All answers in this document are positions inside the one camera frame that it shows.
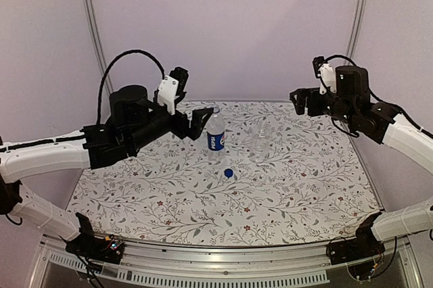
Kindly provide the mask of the Pepsi bottle blue label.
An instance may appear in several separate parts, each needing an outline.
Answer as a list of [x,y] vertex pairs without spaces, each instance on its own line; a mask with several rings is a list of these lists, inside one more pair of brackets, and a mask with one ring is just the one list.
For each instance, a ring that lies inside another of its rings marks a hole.
[[221,161],[225,154],[225,119],[217,105],[212,106],[212,115],[206,123],[208,158]]

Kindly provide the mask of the clear plastic bottle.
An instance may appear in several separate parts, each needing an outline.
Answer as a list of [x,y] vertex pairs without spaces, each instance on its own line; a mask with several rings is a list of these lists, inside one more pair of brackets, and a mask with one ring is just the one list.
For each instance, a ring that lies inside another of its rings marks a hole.
[[255,164],[262,164],[269,155],[271,144],[271,125],[261,120],[254,126],[250,140],[250,160]]

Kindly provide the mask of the blue bottle cap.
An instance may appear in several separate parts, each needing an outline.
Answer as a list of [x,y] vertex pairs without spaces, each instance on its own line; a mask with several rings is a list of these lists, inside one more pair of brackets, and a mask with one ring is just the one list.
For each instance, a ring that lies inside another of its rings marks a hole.
[[224,175],[225,175],[227,178],[231,178],[231,177],[233,177],[233,170],[230,169],[230,168],[226,168],[226,169],[224,170]]

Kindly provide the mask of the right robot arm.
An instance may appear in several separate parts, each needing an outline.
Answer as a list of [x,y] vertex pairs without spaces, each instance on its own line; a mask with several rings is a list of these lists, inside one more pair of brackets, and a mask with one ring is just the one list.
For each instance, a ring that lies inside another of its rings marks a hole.
[[[393,103],[371,102],[366,69],[358,66],[315,66],[321,84],[315,88],[296,89],[290,101],[298,115],[327,115],[347,125],[353,135],[359,133],[372,141],[394,149],[432,171],[432,136],[414,125],[403,109]],[[376,243],[401,235],[432,229],[432,199],[407,206],[394,212],[377,213],[368,217],[357,229],[350,243],[350,253],[364,258]]]

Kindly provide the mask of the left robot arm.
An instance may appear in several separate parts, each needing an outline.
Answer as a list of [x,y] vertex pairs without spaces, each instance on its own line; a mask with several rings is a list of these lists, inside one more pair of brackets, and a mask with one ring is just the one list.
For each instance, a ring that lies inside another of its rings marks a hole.
[[1,214],[17,216],[47,229],[85,256],[96,256],[101,247],[89,219],[73,214],[37,196],[22,180],[61,170],[99,169],[135,157],[139,151],[166,133],[196,140],[211,117],[211,108],[193,111],[187,117],[176,109],[185,96],[178,82],[161,82],[156,98],[147,89],[129,85],[110,95],[110,117],[105,123],[85,126],[58,138],[1,146]]

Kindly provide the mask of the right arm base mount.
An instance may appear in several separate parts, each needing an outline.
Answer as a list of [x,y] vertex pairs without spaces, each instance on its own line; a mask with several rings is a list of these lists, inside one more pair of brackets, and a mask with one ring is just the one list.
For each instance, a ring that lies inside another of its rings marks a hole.
[[353,238],[339,236],[326,245],[326,255],[332,265],[378,256],[384,252],[384,244],[373,236],[371,226],[365,224],[356,230]]

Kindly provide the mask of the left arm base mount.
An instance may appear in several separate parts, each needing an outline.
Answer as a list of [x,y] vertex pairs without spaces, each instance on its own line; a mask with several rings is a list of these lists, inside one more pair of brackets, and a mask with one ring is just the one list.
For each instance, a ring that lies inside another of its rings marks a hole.
[[124,241],[115,235],[96,237],[90,220],[78,212],[75,216],[79,222],[79,235],[66,242],[66,251],[90,260],[120,264],[124,253]]

